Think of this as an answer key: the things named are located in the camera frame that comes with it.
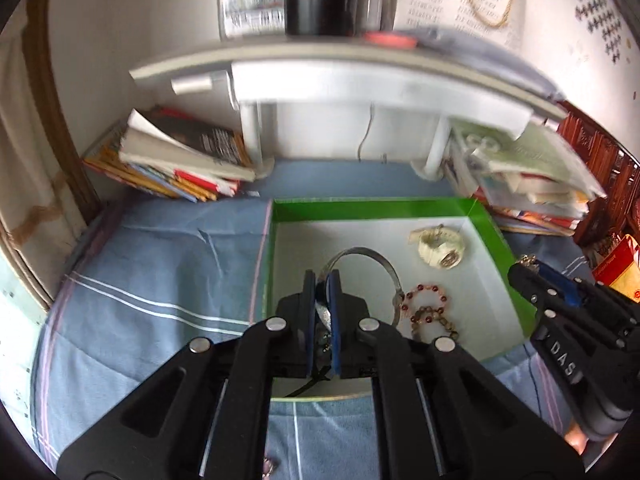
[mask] wall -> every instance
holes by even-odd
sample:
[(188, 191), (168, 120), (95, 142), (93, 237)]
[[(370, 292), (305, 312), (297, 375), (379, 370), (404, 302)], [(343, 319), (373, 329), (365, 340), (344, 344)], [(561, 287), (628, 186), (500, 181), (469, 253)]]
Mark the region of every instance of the wall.
[[(527, 0), (522, 55), (640, 156), (635, 133), (640, 112), (633, 99), (634, 85), (640, 81), (638, 48), (623, 25), (622, 62), (613, 65), (600, 34), (590, 34), (586, 24), (576, 20), (576, 4), (577, 0)], [(51, 0), (50, 21), (56, 83), (80, 152), (110, 121), (133, 106), (153, 102), (239, 126), (223, 82), (211, 92), (178, 98), (168, 88), (144, 92), (128, 74), (149, 57), (217, 41), (217, 0)], [(626, 47), (627, 38), (631, 48)], [(381, 129), (383, 115), (373, 123), (364, 158), (378, 160), (383, 153), (395, 160), (426, 156), (432, 123), (428, 116), (387, 115), (386, 124), (393, 125), (388, 135)], [(367, 106), (281, 106), (276, 150), (287, 156), (355, 158), (368, 119)]]

